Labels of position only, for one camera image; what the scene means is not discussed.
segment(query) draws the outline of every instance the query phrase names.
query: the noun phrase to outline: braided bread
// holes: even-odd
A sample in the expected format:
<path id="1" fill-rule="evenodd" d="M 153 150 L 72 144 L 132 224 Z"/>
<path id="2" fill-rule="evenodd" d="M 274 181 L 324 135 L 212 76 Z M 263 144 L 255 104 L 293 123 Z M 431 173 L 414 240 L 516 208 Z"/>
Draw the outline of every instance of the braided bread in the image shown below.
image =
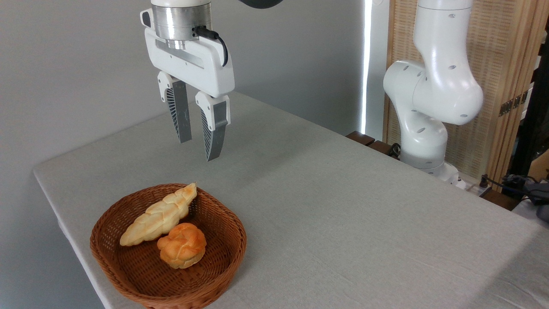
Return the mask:
<path id="1" fill-rule="evenodd" d="M 189 205 L 196 196 L 197 185 L 192 183 L 152 204 L 122 234 L 120 245 L 138 245 L 168 233 L 189 213 Z"/>

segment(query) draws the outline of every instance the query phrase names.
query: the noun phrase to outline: basket rim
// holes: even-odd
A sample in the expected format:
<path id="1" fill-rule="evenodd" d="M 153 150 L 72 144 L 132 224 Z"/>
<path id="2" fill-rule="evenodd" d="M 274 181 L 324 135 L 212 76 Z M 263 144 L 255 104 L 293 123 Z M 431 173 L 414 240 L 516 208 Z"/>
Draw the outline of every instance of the basket rim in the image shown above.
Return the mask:
<path id="1" fill-rule="evenodd" d="M 92 251 L 92 255 L 98 260 L 98 262 L 101 261 L 102 263 L 104 263 L 106 265 L 106 267 L 103 267 L 101 264 L 99 264 L 99 266 L 101 267 L 101 269 L 103 270 L 103 272 L 105 273 L 105 275 L 107 276 L 109 281 L 111 281 L 114 288 L 116 290 L 118 290 L 120 293 L 122 293 L 125 297 L 128 297 L 129 299 L 131 299 L 133 301 L 135 301 L 134 299 L 141 299 L 141 300 L 144 300 L 144 301 L 159 301 L 159 300 L 161 300 L 161 301 L 165 301 L 165 302 L 170 302 L 170 301 L 176 301 L 180 298 L 188 297 L 188 295 L 181 294 L 181 295 L 171 295 L 171 296 L 152 296 L 152 295 L 147 295 L 147 294 L 140 293 L 139 291 L 137 291 L 135 289 L 129 289 L 127 286 L 120 284 L 120 280 L 118 279 L 118 276 L 112 271 L 112 269 L 114 267 L 109 262 L 109 260 L 105 258 L 104 253 L 98 247 L 98 243 L 99 243 L 98 242 L 98 240 L 99 240 L 98 236 L 100 236 L 99 235 L 99 230 L 101 228 L 100 223 L 101 223 L 103 218 L 105 218 L 110 213 L 112 213 L 116 210 L 117 207 L 114 207 L 114 206 L 116 206 L 119 203 L 123 202 L 125 199 L 130 198 L 132 195 L 138 194 L 142 191 L 155 189 L 156 187 L 170 186 L 170 185 L 178 186 L 178 187 L 187 186 L 187 184 L 183 184 L 183 183 L 158 184 L 158 185 L 150 186 L 150 187 L 138 190 L 136 192 L 133 192 L 131 194 L 128 194 L 128 195 L 120 198 L 114 204 L 112 204 L 109 207 L 109 209 L 106 210 L 103 213 L 103 215 L 101 215 L 101 217 L 97 220 L 97 222 L 95 223 L 95 225 L 92 229 L 92 234 L 90 236 L 90 248 L 91 248 L 91 251 Z M 242 259 L 244 258 L 244 254 L 245 254 L 246 246 L 247 246 L 247 236 L 246 236 L 246 232 L 244 230 L 244 225 L 242 224 L 242 222 L 236 216 L 235 213 L 233 213 L 230 209 L 228 209 L 218 199 L 216 199 L 215 197 L 213 197 L 211 194 L 204 191 L 203 189 L 199 188 L 198 186 L 197 186 L 197 192 L 199 194 L 207 195 L 209 198 L 213 199 L 219 205 L 221 210 L 223 210 L 225 215 L 227 215 L 232 221 L 234 221 L 236 223 L 236 226 L 238 227 L 238 237 L 240 238 L 240 240 L 242 241 L 242 244 L 243 244 L 243 246 L 241 248 L 239 248 L 240 249 L 239 251 L 241 251 L 242 254 L 234 255 L 234 257 L 231 259 L 231 262 L 230 262 L 229 266 L 220 275 L 218 275 L 216 278 L 214 278 L 211 282 L 201 286 L 201 288 L 197 292 L 194 293 L 194 296 L 196 296 L 196 297 L 203 297 L 203 296 L 206 296 L 208 294 L 211 294 L 212 291 L 216 290 L 216 287 L 220 286 L 219 285 L 220 282 L 228 281 L 228 283 L 227 283 L 227 285 L 228 285 L 232 281 L 232 277 L 234 276 L 235 272 L 238 270 L 238 268 L 240 266 L 240 263 L 241 263 Z"/>

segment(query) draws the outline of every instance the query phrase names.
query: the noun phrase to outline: wooden block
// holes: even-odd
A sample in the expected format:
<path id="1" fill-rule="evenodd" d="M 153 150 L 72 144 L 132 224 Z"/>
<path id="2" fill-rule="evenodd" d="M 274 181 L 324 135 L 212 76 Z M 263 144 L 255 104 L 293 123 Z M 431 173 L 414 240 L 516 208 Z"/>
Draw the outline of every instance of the wooden block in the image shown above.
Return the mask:
<path id="1" fill-rule="evenodd" d="M 371 143 L 375 142 L 375 139 L 373 137 L 369 137 L 368 135 L 364 135 L 358 131 L 354 131 L 353 133 L 348 134 L 346 137 L 348 139 L 354 140 L 355 142 L 359 142 L 364 146 L 368 146 Z"/>
<path id="2" fill-rule="evenodd" d="M 385 155 L 389 154 L 389 151 L 391 151 L 391 145 L 385 144 L 382 141 L 375 141 L 371 143 L 368 147 L 371 149 L 377 150 Z"/>
<path id="3" fill-rule="evenodd" d="M 509 211 L 512 211 L 518 203 L 520 203 L 519 200 L 510 198 L 507 195 L 499 193 L 495 190 L 489 190 L 482 198 Z"/>

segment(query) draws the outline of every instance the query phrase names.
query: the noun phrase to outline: round bread roll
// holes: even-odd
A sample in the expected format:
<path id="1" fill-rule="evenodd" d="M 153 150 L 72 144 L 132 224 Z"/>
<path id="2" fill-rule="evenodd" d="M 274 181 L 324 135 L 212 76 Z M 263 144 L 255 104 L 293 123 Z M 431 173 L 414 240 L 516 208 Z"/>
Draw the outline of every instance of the round bread roll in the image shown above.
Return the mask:
<path id="1" fill-rule="evenodd" d="M 206 237 L 194 224 L 181 223 L 156 243 L 160 258 L 172 268 L 190 267 L 204 256 Z"/>

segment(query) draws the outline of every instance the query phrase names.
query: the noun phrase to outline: light strip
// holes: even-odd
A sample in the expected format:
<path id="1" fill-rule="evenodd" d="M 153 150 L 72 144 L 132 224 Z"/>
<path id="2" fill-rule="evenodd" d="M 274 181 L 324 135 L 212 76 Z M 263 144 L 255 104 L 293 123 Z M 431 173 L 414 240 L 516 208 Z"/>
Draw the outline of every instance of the light strip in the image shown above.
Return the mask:
<path id="1" fill-rule="evenodd" d="M 362 77 L 362 117 L 360 132 L 366 134 L 366 87 L 370 63 L 370 35 L 372 30 L 372 0 L 364 1 L 364 69 Z"/>

